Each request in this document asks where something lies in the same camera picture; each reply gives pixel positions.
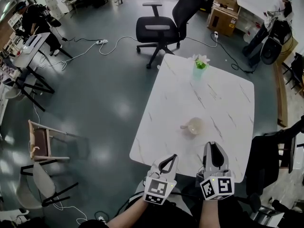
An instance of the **black office chair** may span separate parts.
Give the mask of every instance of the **black office chair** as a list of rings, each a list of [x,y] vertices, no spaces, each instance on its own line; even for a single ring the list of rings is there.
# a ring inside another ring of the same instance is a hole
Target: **black office chair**
[[[295,53],[294,61],[291,63],[291,67],[287,66],[287,70],[284,72],[287,73],[288,71],[291,72],[291,77],[287,81],[286,85],[293,79],[295,81],[295,85],[292,87],[296,87],[299,84],[303,84],[302,75],[304,70],[304,59],[303,56]]]
[[[204,0],[179,0],[175,5],[172,15],[174,22],[168,17],[161,17],[158,14],[157,7],[162,6],[158,2],[147,2],[143,6],[151,6],[154,17],[141,17],[136,24],[136,37],[141,43],[149,43],[137,46],[137,52],[140,48],[155,48],[156,50],[147,64],[147,69],[151,68],[151,63],[157,53],[162,49],[166,53],[173,54],[168,45],[177,43],[180,47],[180,41],[184,40],[187,33],[188,20],[200,9]]]
[[[304,133],[304,115],[290,128],[256,136],[252,140],[246,169],[247,195],[262,195],[263,189],[277,180],[280,168],[288,168],[288,172],[292,172],[295,148],[303,147],[295,143],[295,137],[300,132]],[[279,149],[278,144],[284,144],[284,148]],[[279,154],[279,150],[284,151],[283,155]]]

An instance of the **white mug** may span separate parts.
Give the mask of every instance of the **white mug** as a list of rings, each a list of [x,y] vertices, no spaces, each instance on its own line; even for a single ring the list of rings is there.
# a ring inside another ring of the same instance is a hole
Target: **white mug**
[[[185,125],[180,126],[181,129],[188,129],[193,135],[198,135],[201,133],[203,128],[203,121],[198,117],[193,117]]]

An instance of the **white marble table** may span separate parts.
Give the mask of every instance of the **white marble table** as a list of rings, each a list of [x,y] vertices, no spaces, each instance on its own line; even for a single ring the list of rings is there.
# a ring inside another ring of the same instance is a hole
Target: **white marble table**
[[[241,182],[253,134],[254,86],[212,66],[201,80],[195,80],[193,65],[189,59],[165,55],[130,158],[152,165],[156,159],[175,153],[178,173],[195,177],[202,166],[205,144],[216,141],[229,157],[235,182]],[[180,126],[193,117],[203,120],[203,128],[202,134],[190,138]]]

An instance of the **white sneaker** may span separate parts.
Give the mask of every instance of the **white sneaker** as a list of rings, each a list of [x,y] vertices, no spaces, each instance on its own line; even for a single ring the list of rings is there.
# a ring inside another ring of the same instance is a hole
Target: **white sneaker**
[[[59,50],[57,49],[57,50],[54,51],[54,54],[53,54],[53,55],[54,55],[54,56],[57,56],[58,53],[59,53]]]

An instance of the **chair base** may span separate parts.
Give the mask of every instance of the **chair base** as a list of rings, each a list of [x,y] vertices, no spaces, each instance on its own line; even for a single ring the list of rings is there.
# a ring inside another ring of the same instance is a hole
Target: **chair base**
[[[151,64],[152,64],[152,62],[154,61],[156,55],[158,54],[158,52],[159,52],[160,50],[164,50],[166,53],[169,53],[169,54],[174,55],[174,53],[171,52],[171,51],[168,49],[168,45],[171,45],[171,44],[172,44],[172,43],[170,43],[170,44],[164,44],[164,43],[149,43],[149,44],[142,44],[142,45],[138,45],[138,46],[136,47],[136,50],[137,50],[138,53],[140,53],[140,52],[141,52],[141,49],[140,49],[140,48],[143,48],[143,47],[144,47],[144,48],[155,48],[155,47],[156,47],[156,49],[155,49],[155,51],[154,51],[154,53],[153,53],[153,55],[152,55],[152,57],[151,57],[151,59],[150,59],[150,62],[147,64],[147,69],[151,69]],[[177,42],[176,48],[178,49],[178,48],[180,48],[180,46],[181,46],[180,42]]]

